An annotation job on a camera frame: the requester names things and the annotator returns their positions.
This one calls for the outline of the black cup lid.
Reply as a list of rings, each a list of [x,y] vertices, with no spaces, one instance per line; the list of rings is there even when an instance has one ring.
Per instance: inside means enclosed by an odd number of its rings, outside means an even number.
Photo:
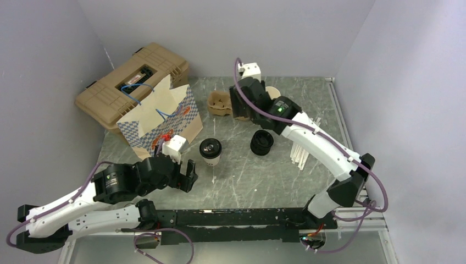
[[[207,138],[199,145],[199,153],[201,151],[206,153],[222,152],[221,142],[215,138]]]

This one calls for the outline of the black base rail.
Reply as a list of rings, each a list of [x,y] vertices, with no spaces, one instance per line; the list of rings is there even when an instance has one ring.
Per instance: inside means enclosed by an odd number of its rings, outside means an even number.
[[[162,245],[177,245],[184,238],[175,229],[185,233],[194,243],[280,240],[294,243],[306,232],[336,229],[331,214],[312,219],[300,207],[285,208],[228,208],[213,210],[158,210],[153,202],[140,202],[142,212],[138,225],[122,228],[123,232],[160,232]]]

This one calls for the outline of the stack of black lids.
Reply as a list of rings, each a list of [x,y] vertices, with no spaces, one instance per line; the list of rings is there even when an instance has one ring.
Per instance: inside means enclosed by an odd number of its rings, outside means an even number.
[[[255,155],[265,156],[270,152],[273,144],[274,138],[271,133],[257,130],[251,138],[250,149]]]

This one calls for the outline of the blue checkered paper bag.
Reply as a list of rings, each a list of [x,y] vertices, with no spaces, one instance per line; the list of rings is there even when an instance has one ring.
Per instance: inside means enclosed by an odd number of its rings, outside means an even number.
[[[156,154],[164,135],[182,136],[191,143],[203,129],[190,85],[173,88],[170,76],[151,87],[116,124],[141,160]]]

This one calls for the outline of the tan plastic toolbox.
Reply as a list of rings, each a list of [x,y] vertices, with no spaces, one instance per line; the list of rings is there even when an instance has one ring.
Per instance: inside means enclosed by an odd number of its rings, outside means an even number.
[[[173,87],[188,83],[189,63],[156,43],[137,50],[107,76],[94,81],[79,94],[75,104],[113,134],[120,133],[117,121],[149,95],[165,76]]]

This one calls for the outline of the bundle of white straws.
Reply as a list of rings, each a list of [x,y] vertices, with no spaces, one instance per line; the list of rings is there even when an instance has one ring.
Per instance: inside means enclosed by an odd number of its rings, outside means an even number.
[[[297,143],[293,143],[290,159],[292,164],[296,165],[301,171],[304,169],[309,153]]]

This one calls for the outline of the white paper coffee cup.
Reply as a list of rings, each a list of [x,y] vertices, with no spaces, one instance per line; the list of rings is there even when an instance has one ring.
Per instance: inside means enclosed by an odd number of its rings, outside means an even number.
[[[209,166],[216,166],[220,161],[221,152],[206,153],[201,151],[200,154],[205,163]]]

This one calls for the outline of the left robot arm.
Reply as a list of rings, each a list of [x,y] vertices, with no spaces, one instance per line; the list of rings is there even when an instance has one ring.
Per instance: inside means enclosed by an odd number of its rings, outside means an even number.
[[[8,245],[33,254],[62,248],[65,243],[90,234],[117,229],[150,231],[160,226],[152,201],[145,196],[166,187],[191,191],[198,176],[196,163],[181,162],[158,154],[134,164],[107,162],[101,172],[93,170],[77,190],[44,206],[18,208],[16,242]]]

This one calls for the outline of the stack of paper cups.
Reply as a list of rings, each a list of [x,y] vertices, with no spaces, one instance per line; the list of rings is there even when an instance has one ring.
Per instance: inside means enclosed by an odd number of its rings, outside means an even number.
[[[280,91],[277,88],[273,87],[273,86],[266,86],[265,90],[268,93],[271,100],[275,100],[275,99],[277,99],[278,97],[281,96]]]

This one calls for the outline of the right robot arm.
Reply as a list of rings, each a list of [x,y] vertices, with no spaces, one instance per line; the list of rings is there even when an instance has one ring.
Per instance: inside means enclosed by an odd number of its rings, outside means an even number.
[[[320,161],[334,176],[327,189],[306,203],[303,222],[309,228],[323,223],[324,217],[339,207],[351,207],[360,194],[375,158],[360,155],[335,141],[320,129],[293,100],[272,99],[264,83],[246,77],[229,88],[234,117],[245,117],[262,129],[272,130]]]

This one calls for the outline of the brown cardboard cup carrier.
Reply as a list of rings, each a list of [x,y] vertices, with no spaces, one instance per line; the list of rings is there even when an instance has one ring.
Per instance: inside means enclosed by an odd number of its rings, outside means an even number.
[[[250,121],[246,117],[234,117],[230,94],[225,91],[213,91],[207,98],[207,110],[215,116],[230,116],[241,121]]]

